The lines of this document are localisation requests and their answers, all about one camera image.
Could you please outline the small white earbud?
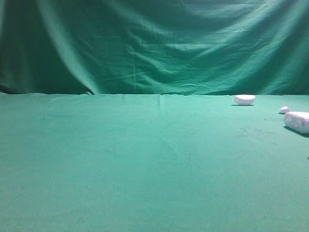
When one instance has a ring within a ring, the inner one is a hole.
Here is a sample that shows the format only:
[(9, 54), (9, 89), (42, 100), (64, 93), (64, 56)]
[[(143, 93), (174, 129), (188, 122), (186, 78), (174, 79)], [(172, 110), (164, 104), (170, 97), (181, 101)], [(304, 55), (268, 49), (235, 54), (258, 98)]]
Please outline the small white earbud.
[(278, 111), (278, 113), (284, 115), (284, 114), (286, 114), (286, 113), (289, 112), (289, 111), (290, 111), (289, 107), (283, 106), (283, 107)]

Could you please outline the green backdrop curtain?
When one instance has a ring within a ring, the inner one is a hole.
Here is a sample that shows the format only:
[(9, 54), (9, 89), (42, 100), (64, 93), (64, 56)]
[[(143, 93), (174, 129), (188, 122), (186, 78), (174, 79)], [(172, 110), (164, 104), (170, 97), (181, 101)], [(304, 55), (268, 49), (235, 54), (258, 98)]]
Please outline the green backdrop curtain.
[(306, 0), (3, 0), (10, 93), (302, 95)]

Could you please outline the green table cloth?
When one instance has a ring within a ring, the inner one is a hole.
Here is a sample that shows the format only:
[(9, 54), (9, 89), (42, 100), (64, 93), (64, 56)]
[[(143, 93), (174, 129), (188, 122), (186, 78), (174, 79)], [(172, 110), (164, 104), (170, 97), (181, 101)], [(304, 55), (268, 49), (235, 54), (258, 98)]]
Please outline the green table cloth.
[(306, 232), (307, 95), (0, 96), (3, 232)]

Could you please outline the white oval case lid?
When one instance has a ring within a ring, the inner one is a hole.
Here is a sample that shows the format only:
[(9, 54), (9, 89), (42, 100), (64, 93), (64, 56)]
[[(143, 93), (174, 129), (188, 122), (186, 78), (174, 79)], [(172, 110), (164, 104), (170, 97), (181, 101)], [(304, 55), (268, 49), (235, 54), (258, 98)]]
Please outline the white oval case lid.
[(256, 98), (255, 95), (242, 94), (242, 95), (236, 95), (233, 98), (233, 101), (238, 105), (251, 105), (254, 103), (255, 98)]

